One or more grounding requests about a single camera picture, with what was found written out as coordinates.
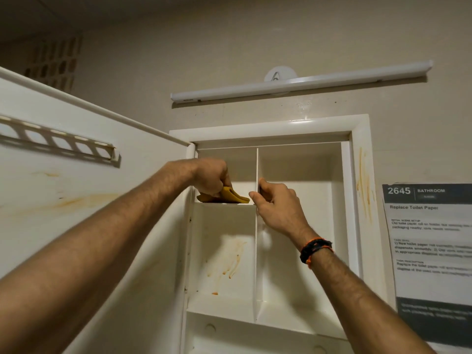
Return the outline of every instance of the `hand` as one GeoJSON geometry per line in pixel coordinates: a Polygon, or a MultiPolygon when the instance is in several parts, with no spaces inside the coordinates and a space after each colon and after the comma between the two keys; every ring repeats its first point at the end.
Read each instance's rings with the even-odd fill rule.
{"type": "Polygon", "coordinates": [[[273,184],[259,180],[262,195],[251,191],[249,196],[257,206],[264,222],[275,231],[290,238],[298,250],[316,237],[315,231],[308,225],[300,199],[295,190],[285,184],[273,184]]]}
{"type": "Polygon", "coordinates": [[[221,159],[200,158],[190,160],[195,166],[192,185],[200,193],[219,197],[223,186],[232,186],[226,161],[221,159]]]}

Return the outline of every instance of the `light fixture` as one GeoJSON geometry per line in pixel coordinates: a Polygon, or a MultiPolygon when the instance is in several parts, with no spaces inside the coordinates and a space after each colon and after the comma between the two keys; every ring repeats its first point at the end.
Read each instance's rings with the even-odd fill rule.
{"type": "Polygon", "coordinates": [[[192,92],[171,93],[170,98],[176,103],[212,101],[217,99],[247,97],[261,94],[290,92],[293,90],[336,87],[350,84],[391,81],[403,78],[426,76],[433,67],[433,61],[392,65],[389,67],[363,69],[360,71],[339,72],[298,77],[268,82],[242,84],[221,88],[196,90],[192,92]]]}

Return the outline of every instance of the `yellow cloth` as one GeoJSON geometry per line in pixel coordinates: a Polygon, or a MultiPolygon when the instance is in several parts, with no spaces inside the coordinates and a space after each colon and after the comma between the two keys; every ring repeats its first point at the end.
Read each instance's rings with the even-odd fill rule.
{"type": "Polygon", "coordinates": [[[225,202],[230,204],[248,204],[249,199],[244,196],[240,196],[230,186],[223,186],[223,190],[220,191],[220,197],[213,197],[205,193],[197,196],[197,200],[200,202],[225,202]]]}

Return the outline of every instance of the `ceiling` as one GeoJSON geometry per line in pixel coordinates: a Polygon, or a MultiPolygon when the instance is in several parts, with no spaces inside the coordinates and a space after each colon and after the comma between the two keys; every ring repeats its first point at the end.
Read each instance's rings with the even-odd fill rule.
{"type": "Polygon", "coordinates": [[[86,30],[194,0],[0,0],[0,43],[86,30]]]}

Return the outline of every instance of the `wall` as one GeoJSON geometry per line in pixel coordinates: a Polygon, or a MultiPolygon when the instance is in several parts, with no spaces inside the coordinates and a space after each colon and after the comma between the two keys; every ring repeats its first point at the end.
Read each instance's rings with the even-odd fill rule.
{"type": "MultiPolygon", "coordinates": [[[[369,113],[383,219],[381,184],[471,180],[470,15],[470,0],[204,1],[86,32],[73,94],[164,131],[369,113]],[[427,59],[427,82],[182,107],[169,97],[261,81],[276,65],[309,76],[427,59]]],[[[383,221],[382,237],[388,255],[383,221]]]]}

